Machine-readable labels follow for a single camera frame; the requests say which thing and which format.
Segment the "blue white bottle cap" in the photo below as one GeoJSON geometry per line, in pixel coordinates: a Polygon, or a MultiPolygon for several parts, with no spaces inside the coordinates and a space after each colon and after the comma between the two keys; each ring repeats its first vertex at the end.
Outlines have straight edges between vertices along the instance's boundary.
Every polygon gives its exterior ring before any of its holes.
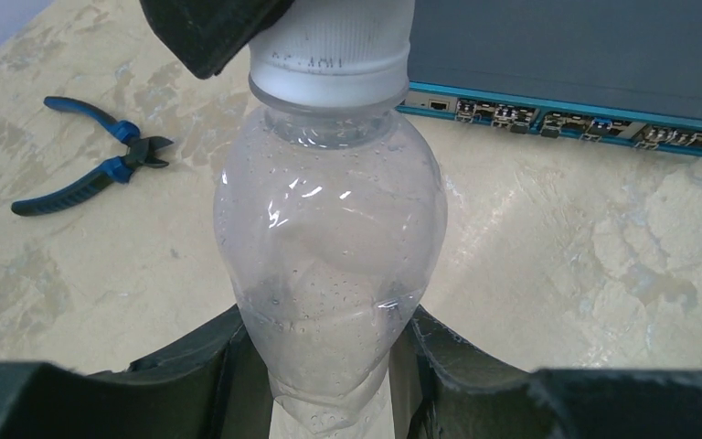
{"type": "Polygon", "coordinates": [[[250,43],[250,83],[289,104],[344,109],[409,87],[413,0],[294,2],[250,43]]]}

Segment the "clear plastic bottle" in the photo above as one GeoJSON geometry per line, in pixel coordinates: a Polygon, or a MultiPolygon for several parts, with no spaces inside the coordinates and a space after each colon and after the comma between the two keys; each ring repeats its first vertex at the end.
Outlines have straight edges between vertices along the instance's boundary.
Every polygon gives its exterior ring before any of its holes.
{"type": "Polygon", "coordinates": [[[260,96],[223,166],[214,229],[298,437],[367,433],[446,224],[435,156],[391,103],[319,109],[260,96]]]}

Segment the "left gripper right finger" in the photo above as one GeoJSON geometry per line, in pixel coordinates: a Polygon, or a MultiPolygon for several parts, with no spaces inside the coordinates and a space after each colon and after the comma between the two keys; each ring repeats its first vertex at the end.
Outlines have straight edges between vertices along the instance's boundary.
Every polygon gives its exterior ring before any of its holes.
{"type": "Polygon", "coordinates": [[[398,438],[702,438],[702,370],[539,369],[418,308],[389,354],[398,438]]]}

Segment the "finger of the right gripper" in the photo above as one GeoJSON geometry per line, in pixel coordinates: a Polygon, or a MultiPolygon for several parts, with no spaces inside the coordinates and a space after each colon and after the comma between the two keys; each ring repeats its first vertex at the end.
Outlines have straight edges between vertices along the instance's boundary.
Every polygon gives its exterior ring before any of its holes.
{"type": "Polygon", "coordinates": [[[218,75],[293,0],[141,0],[155,36],[198,79],[218,75]]]}

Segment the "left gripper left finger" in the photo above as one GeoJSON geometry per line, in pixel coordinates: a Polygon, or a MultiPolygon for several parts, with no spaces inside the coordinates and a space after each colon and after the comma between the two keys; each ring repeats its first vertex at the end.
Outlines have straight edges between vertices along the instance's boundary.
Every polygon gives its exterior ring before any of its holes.
{"type": "Polygon", "coordinates": [[[120,372],[0,362],[0,438],[265,438],[272,407],[237,307],[120,372]]]}

